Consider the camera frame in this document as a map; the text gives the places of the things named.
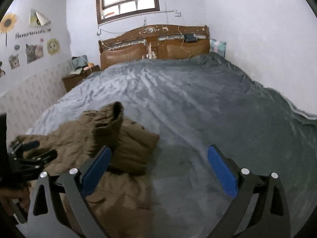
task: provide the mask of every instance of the wooden headboard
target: wooden headboard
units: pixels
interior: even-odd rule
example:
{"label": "wooden headboard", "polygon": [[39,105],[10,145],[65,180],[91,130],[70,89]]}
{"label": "wooden headboard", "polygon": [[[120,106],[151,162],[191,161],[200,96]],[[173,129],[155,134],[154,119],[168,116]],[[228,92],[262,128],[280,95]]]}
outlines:
{"label": "wooden headboard", "polygon": [[[183,34],[196,34],[198,42],[184,43]],[[184,59],[208,53],[209,28],[157,24],[133,29],[115,38],[99,40],[101,69],[118,62],[141,59],[149,49],[154,52],[156,59]]]}

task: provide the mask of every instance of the white wall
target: white wall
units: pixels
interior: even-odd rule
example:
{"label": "white wall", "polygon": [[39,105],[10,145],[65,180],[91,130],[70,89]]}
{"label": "white wall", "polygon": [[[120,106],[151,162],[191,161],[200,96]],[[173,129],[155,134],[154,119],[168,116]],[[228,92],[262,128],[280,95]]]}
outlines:
{"label": "white wall", "polygon": [[[31,8],[44,14],[52,23],[45,27],[30,28]],[[66,25],[66,0],[14,0],[8,12],[17,15],[17,23],[15,28],[8,33],[7,47],[5,46],[5,35],[0,34],[0,60],[3,62],[1,69],[6,72],[6,75],[0,78],[0,96],[23,80],[50,67],[57,66],[71,57],[69,48],[70,38]],[[52,29],[50,33],[20,39],[15,38],[17,32],[22,34],[47,28]],[[44,39],[42,43],[44,57],[27,64],[26,44],[40,44],[41,38]],[[56,38],[61,46],[60,52],[56,55],[49,55],[47,51],[47,41],[51,38]],[[8,58],[11,54],[16,54],[14,50],[15,45],[20,45],[20,50],[18,51],[20,67],[12,70]]]}
{"label": "white wall", "polygon": [[[205,25],[204,0],[159,0],[161,11],[178,10],[182,17],[175,17],[174,13],[147,14],[147,25],[175,24],[187,26]],[[100,26],[110,32],[125,32],[143,26],[144,16],[135,16]],[[98,47],[98,30],[96,0],[67,0],[67,27],[71,36],[70,49],[72,56],[87,55],[88,60],[100,64]],[[119,34],[109,34],[102,31],[102,40],[115,37]]]}
{"label": "white wall", "polygon": [[305,0],[205,0],[211,37],[226,59],[317,113],[317,18]]}

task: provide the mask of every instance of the blue gripper pad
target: blue gripper pad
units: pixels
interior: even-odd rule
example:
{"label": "blue gripper pad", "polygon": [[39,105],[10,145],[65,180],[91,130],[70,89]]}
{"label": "blue gripper pad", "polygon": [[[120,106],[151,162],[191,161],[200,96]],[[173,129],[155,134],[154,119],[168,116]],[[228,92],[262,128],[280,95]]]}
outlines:
{"label": "blue gripper pad", "polygon": [[111,149],[105,147],[82,178],[80,193],[83,197],[94,193],[101,177],[110,165],[110,162]]}
{"label": "blue gripper pad", "polygon": [[222,188],[227,195],[233,199],[238,194],[238,181],[229,167],[225,163],[225,157],[217,149],[211,145],[208,149],[208,161],[212,166],[217,178],[221,182]]}

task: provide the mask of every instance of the nightstand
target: nightstand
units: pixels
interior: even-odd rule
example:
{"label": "nightstand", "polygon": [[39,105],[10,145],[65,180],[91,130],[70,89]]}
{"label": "nightstand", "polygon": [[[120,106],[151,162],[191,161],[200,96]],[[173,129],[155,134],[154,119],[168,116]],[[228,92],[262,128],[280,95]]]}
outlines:
{"label": "nightstand", "polygon": [[86,71],[81,71],[80,74],[72,74],[67,77],[62,78],[64,82],[64,86],[67,92],[71,91],[74,87],[76,87],[83,79],[88,77],[92,72],[100,71],[99,65],[95,65],[91,69]]}

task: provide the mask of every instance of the cloth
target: cloth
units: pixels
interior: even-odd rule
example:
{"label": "cloth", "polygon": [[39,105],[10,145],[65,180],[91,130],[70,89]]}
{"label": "cloth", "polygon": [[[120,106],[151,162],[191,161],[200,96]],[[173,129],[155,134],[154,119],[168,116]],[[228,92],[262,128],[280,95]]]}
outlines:
{"label": "cloth", "polygon": [[219,55],[221,55],[222,57],[225,57],[226,55],[226,42],[223,41],[219,41],[216,39],[210,39],[210,51],[211,52],[215,52]]}
{"label": "cloth", "polygon": [[[146,237],[146,221],[151,215],[150,181],[146,163],[159,135],[124,117],[123,106],[115,102],[101,110],[85,111],[78,120],[62,124],[56,131],[43,135],[20,135],[15,142],[38,140],[40,146],[24,153],[25,158],[57,151],[57,158],[45,167],[50,175],[59,175],[94,157],[104,146],[111,148],[110,168],[87,201],[98,220],[112,237]],[[64,205],[76,229],[67,200]]]}

